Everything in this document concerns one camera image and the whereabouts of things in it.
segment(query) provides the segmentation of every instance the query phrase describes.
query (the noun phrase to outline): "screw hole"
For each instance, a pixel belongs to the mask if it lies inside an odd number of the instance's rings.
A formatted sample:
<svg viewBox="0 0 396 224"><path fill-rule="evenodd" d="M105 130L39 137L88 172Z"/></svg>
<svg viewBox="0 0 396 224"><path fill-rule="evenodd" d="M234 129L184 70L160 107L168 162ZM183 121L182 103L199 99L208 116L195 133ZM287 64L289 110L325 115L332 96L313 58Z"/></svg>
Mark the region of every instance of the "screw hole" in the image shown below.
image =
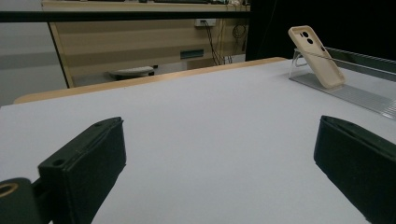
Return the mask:
<svg viewBox="0 0 396 224"><path fill-rule="evenodd" d="M0 186L0 198L7 196L18 188L16 183L6 183Z"/></svg>
<svg viewBox="0 0 396 224"><path fill-rule="evenodd" d="M62 165L62 164L64 164L64 160L57 160L57 161L54 161L54 162L52 163L52 165L54 165L54 166L60 166L60 165Z"/></svg>

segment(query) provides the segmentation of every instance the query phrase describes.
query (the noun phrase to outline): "desk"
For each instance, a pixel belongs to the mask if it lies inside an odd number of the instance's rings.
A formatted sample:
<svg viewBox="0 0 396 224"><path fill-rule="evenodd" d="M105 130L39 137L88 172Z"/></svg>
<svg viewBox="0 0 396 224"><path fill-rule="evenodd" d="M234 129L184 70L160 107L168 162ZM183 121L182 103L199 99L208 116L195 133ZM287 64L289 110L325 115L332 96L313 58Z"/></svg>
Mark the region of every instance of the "desk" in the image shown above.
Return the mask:
<svg viewBox="0 0 396 224"><path fill-rule="evenodd" d="M291 61L0 108L0 179L121 116L127 165L93 223L366 223L313 160L321 115L396 122L288 79Z"/></svg>
<svg viewBox="0 0 396 224"><path fill-rule="evenodd" d="M136 2L76 2L43 0L44 11L245 11L249 7L201 4L155 4ZM213 46L222 56L245 53L246 36L233 37L235 25L246 19L217 20L211 28ZM211 59L212 51L205 27L195 20L171 21L82 21L51 22L60 59L69 87L73 76L91 75L154 64ZM189 52L191 58L181 56Z"/></svg>

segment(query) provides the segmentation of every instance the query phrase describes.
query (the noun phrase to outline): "electrical outlet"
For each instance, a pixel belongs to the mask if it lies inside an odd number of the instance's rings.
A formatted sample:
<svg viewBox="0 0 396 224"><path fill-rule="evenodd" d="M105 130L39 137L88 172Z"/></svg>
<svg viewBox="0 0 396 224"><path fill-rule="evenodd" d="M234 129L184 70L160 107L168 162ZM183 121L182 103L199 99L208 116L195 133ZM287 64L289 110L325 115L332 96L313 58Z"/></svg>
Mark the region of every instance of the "electrical outlet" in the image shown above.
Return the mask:
<svg viewBox="0 0 396 224"><path fill-rule="evenodd" d="M216 26L216 19L195 19L195 26L205 26L205 21L208 26Z"/></svg>

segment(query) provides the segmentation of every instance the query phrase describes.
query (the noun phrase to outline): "phone stand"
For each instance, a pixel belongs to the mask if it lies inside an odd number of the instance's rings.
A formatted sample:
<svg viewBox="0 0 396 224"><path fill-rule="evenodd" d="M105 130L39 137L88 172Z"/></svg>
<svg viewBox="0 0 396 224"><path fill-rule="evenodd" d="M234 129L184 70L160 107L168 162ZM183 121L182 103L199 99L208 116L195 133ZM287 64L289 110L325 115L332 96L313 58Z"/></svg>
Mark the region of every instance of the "phone stand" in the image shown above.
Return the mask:
<svg viewBox="0 0 396 224"><path fill-rule="evenodd" d="M340 49L325 50L330 53L331 58L306 53L321 60L334 61L346 77L345 84L333 89L324 88L298 49L294 50L290 80L362 106L389 119L396 119L396 62Z"/></svg>

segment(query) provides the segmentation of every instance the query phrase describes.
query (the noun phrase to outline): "phone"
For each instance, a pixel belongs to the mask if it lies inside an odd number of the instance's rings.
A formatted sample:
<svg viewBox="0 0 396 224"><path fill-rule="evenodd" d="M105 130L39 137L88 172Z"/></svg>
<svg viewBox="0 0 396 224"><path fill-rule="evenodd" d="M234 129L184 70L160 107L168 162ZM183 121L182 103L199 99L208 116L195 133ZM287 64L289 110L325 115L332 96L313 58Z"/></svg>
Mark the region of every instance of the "phone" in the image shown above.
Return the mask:
<svg viewBox="0 0 396 224"><path fill-rule="evenodd" d="M288 33L323 87L330 89L345 83L344 74L310 26L293 26Z"/></svg>

